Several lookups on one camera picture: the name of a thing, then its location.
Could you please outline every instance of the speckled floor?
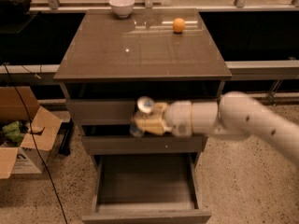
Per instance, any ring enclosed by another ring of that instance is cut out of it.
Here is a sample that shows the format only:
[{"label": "speckled floor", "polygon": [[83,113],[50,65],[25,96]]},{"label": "speckled floor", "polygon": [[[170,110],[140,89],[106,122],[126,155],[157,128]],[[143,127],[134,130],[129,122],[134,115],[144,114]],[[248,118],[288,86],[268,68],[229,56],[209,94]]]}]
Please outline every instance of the speckled floor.
[{"label": "speckled floor", "polygon": [[[299,125],[299,105],[270,107]],[[91,212],[96,171],[80,143],[78,128],[71,154],[50,154],[48,166],[68,223]],[[299,223],[299,169],[261,139],[229,142],[210,138],[196,167],[208,224]],[[13,175],[0,181],[0,223],[64,223],[48,175]]]}]

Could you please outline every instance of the brown countertop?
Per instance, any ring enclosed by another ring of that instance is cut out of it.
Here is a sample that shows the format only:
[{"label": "brown countertop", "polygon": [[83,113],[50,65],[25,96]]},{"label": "brown countertop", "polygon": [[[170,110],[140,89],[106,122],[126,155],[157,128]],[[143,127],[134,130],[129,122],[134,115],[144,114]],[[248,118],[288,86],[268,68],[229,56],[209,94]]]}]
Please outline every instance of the brown countertop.
[{"label": "brown countertop", "polygon": [[[173,19],[186,21],[182,34]],[[135,9],[127,19],[89,10],[54,76],[61,82],[231,77],[198,11]]]}]

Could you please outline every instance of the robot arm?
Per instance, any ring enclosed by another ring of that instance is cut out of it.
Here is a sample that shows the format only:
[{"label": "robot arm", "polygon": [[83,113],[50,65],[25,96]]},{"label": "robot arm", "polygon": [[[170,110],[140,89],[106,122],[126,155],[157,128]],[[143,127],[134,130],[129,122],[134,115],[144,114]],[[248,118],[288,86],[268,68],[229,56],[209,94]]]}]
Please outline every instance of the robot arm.
[{"label": "robot arm", "polygon": [[171,105],[142,97],[138,107],[133,120],[142,132],[234,140],[255,134],[299,167],[299,127],[245,93],[229,92],[219,103],[178,101]]}]

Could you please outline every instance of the box flap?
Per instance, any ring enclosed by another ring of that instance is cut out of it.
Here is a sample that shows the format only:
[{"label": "box flap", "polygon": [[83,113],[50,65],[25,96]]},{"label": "box flap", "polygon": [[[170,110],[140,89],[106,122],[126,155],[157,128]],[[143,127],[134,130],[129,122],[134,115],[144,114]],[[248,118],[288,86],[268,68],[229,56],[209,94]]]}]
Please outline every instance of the box flap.
[{"label": "box flap", "polygon": [[[32,93],[30,87],[17,87],[21,98],[33,119],[39,108],[39,103]],[[9,124],[16,120],[27,121],[28,115],[21,98],[14,87],[0,87],[0,122]]]},{"label": "box flap", "polygon": [[[57,133],[61,126],[61,120],[50,113],[44,107],[39,107],[35,119],[32,122],[33,129],[42,129],[42,134],[34,134],[37,148],[50,151],[55,143]],[[33,137],[27,133],[21,142],[21,147],[36,149]]]},{"label": "box flap", "polygon": [[17,147],[0,147],[0,179],[9,178],[18,154]]}]

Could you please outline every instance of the drawer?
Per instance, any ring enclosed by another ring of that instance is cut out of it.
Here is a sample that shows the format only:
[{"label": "drawer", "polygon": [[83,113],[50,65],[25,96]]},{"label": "drawer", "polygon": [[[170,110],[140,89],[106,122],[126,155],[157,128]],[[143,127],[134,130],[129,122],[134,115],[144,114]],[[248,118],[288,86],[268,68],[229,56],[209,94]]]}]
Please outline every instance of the drawer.
[{"label": "drawer", "polygon": [[66,100],[65,105],[77,125],[127,124],[134,114],[134,100]]},{"label": "drawer", "polygon": [[201,211],[189,154],[101,156],[92,213],[84,223],[199,224]]},{"label": "drawer", "polygon": [[171,134],[143,137],[130,135],[129,125],[92,126],[85,130],[82,144],[88,154],[129,154],[129,153],[178,153],[201,152],[206,143],[204,136],[175,137]]}]

